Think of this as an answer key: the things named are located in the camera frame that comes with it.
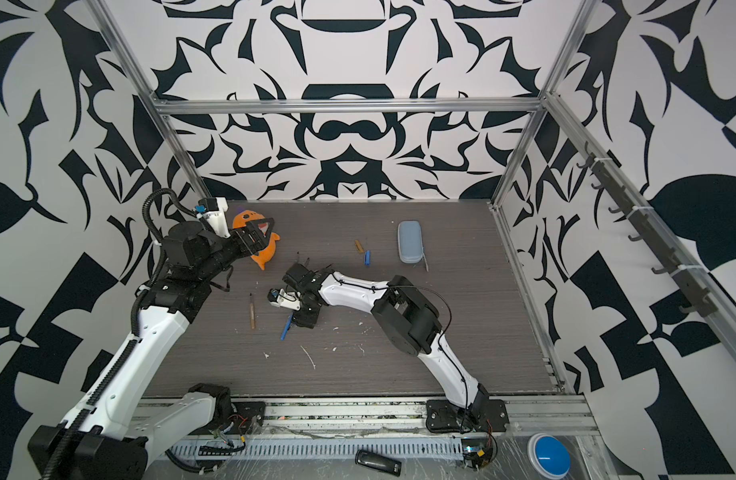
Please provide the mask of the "blue pen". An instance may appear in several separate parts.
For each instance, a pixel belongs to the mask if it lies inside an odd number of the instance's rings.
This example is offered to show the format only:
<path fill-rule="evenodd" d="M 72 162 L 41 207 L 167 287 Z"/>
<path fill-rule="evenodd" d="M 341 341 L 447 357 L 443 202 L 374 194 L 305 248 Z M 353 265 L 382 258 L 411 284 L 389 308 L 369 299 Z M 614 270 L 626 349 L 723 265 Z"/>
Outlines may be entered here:
<path fill-rule="evenodd" d="M 285 323 L 285 326 L 283 328 L 283 331 L 281 333 L 281 336 L 280 336 L 280 340 L 281 341 L 285 341 L 286 340 L 287 335 L 288 335 L 288 332 L 290 331 L 290 329 L 291 329 L 291 327 L 293 325 L 293 319 L 294 319 L 294 314 L 295 313 L 296 313 L 295 311 L 292 311 L 290 313 L 290 315 L 289 315 L 289 317 L 288 317 L 288 319 L 287 319 L 287 321 Z"/>

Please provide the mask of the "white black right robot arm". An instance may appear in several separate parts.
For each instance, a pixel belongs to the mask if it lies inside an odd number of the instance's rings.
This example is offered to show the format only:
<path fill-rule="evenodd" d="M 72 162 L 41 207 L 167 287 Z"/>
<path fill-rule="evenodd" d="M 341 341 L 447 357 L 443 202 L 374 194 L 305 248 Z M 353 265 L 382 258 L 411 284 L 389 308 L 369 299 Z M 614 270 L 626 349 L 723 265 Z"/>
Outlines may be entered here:
<path fill-rule="evenodd" d="M 504 432 L 509 423 L 503 401 L 493 399 L 453 352 L 440 312 L 422 289 L 403 276 L 389 281 L 349 277 L 328 266 L 311 270 L 293 264 L 284 286 L 268 293 L 271 305 L 292 312 L 291 323 L 314 328 L 324 307 L 370 314 L 399 351 L 419 359 L 441 386 L 445 398 L 426 404 L 432 433 Z"/>

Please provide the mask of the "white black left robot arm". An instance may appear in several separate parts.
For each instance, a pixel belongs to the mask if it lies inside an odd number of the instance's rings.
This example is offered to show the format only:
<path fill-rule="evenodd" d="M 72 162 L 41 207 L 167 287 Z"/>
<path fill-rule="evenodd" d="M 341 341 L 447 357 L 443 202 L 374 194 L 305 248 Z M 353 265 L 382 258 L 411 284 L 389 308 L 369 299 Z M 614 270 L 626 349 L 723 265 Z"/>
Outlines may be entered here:
<path fill-rule="evenodd" d="M 227 387 L 198 384 L 174 405 L 135 427 L 134 413 L 165 357 L 194 323 L 215 289 L 243 258 L 258 256 L 279 237 L 275 221 L 258 214 L 230 225 L 223 197 L 184 206 L 161 188 L 142 207 L 160 249 L 150 278 L 139 286 L 131 331 L 84 397 L 56 426 L 41 426 L 28 444 L 44 479 L 140 479 L 160 455 L 190 433 L 217 437 L 232 430 L 238 414 Z"/>

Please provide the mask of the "brown pen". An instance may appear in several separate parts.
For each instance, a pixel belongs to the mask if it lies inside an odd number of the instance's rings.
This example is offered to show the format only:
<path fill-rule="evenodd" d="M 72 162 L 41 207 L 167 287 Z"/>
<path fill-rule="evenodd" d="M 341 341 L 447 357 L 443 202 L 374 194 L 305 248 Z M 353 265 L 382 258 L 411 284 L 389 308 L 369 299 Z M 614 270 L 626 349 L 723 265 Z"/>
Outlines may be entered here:
<path fill-rule="evenodd" d="M 254 295 L 251 293 L 249 294 L 249 321 L 250 321 L 250 328 L 251 330 L 257 329 L 257 322 L 256 322 L 256 308 L 255 308 L 255 301 L 254 301 Z"/>

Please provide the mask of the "orange shark plush toy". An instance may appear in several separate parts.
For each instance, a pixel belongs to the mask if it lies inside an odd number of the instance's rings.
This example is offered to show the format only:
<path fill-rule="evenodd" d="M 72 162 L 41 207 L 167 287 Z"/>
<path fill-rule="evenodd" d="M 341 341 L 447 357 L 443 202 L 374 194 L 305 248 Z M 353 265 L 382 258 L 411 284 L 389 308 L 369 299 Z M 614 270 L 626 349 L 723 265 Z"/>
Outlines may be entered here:
<path fill-rule="evenodd" d="M 258 253 L 251 256 L 251 259 L 262 270 L 266 270 L 267 264 L 274 258 L 277 249 L 277 242 L 281 240 L 278 233 L 274 232 L 274 228 L 270 224 L 269 218 L 265 215 L 253 210 L 244 209 L 237 213 L 232 221 L 234 228 L 248 226 L 251 222 L 256 221 L 261 232 L 266 239 L 266 246 Z"/>

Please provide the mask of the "light blue pencil case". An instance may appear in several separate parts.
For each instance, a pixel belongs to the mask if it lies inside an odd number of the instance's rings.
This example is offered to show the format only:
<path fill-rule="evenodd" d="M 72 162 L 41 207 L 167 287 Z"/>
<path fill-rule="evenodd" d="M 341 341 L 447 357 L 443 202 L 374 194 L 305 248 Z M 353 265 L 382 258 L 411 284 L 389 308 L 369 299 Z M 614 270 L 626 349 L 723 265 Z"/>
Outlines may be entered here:
<path fill-rule="evenodd" d="M 423 232 L 419 221 L 405 220 L 399 223 L 397 230 L 398 255 L 402 263 L 416 265 L 423 263 L 429 270 L 426 258 Z"/>

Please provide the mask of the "black remote device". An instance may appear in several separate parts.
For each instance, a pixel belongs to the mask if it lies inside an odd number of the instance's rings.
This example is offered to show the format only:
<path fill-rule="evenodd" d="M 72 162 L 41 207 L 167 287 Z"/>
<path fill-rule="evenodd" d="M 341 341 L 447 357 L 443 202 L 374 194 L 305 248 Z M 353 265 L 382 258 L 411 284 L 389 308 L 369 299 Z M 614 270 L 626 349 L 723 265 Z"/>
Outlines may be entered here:
<path fill-rule="evenodd" d="M 358 450 L 355 454 L 355 463 L 394 477 L 399 477 L 402 473 L 401 461 L 368 450 Z"/>

